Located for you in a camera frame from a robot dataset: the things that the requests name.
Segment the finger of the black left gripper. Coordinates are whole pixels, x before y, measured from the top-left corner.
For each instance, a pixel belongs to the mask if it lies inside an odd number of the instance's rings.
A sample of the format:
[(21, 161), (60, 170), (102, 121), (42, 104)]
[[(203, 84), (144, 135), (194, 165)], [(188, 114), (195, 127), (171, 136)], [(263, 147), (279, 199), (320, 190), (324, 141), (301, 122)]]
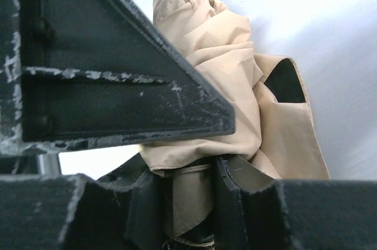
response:
[(229, 135), (231, 105), (132, 0), (20, 0), (22, 138), (97, 146)]

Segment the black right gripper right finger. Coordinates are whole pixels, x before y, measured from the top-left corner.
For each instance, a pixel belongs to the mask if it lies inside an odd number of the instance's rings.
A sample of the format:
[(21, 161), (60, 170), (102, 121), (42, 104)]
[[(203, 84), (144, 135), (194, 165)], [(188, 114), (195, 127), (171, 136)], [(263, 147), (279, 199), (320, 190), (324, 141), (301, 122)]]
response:
[(214, 163), (216, 249), (375, 249), (376, 182), (273, 179), (238, 155)]

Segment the beige and black folding umbrella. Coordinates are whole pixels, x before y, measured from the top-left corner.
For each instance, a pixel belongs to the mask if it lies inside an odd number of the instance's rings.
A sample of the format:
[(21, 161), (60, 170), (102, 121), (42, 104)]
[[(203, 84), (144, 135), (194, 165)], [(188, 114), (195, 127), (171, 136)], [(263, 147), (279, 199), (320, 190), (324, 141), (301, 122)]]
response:
[(231, 135), (141, 146), (141, 157), (163, 179), (170, 242), (214, 245), (212, 156), (241, 156), (258, 181), (329, 178), (296, 63), (256, 54), (247, 17), (220, 0), (154, 0), (153, 24), (235, 111)]

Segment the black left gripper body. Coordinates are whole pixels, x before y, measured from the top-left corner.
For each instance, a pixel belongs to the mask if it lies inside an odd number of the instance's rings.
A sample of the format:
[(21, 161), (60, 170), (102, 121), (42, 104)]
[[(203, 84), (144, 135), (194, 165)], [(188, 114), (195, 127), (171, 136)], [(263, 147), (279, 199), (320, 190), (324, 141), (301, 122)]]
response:
[(57, 153), (22, 140), (21, 0), (1, 0), (1, 173), (59, 174)]

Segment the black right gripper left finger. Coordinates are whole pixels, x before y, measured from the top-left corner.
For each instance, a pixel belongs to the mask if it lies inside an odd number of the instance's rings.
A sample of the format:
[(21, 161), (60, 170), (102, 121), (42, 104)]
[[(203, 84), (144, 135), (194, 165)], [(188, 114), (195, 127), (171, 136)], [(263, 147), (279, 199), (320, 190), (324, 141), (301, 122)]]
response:
[(161, 249), (159, 179), (139, 155), (98, 180), (1, 176), (2, 249)]

